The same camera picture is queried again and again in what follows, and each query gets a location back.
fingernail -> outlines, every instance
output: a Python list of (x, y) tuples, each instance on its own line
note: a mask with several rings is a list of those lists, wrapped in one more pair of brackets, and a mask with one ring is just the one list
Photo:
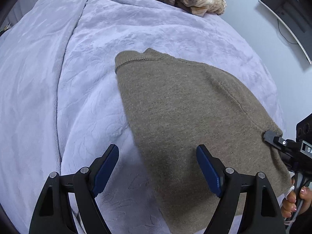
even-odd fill
[(301, 190), (300, 190), (300, 193), (302, 195), (306, 195), (307, 194), (307, 188), (306, 187), (303, 187)]

plush blanket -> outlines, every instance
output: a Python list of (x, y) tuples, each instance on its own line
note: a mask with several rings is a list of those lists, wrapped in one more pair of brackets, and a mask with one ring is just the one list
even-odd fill
[(75, 173), (111, 143), (120, 159), (96, 201), (112, 233), (170, 233), (114, 72), (119, 52), (147, 48), (228, 71), (284, 129), (270, 74), (219, 16), (155, 0), (39, 0), (0, 37), (0, 203), (21, 234), (49, 173)]

finger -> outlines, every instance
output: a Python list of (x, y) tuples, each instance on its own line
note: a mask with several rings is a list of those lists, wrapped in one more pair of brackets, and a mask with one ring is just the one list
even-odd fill
[(287, 195), (287, 200), (290, 202), (290, 203), (296, 203), (296, 194), (293, 191), (291, 191), (288, 195)]
[(283, 208), (288, 212), (296, 212), (297, 211), (296, 205), (294, 203), (289, 202), (285, 198), (282, 201), (282, 205), (283, 205)]
[(282, 216), (283, 216), (284, 218), (289, 218), (289, 217), (291, 217), (291, 212), (289, 212), (289, 211), (287, 211), (286, 209), (284, 209), (284, 207), (282, 207), (282, 208), (280, 209), (280, 211), (281, 211)]
[(308, 187), (302, 187), (300, 190), (300, 198), (305, 201), (302, 204), (299, 214), (302, 214), (308, 210), (312, 202), (312, 191)]

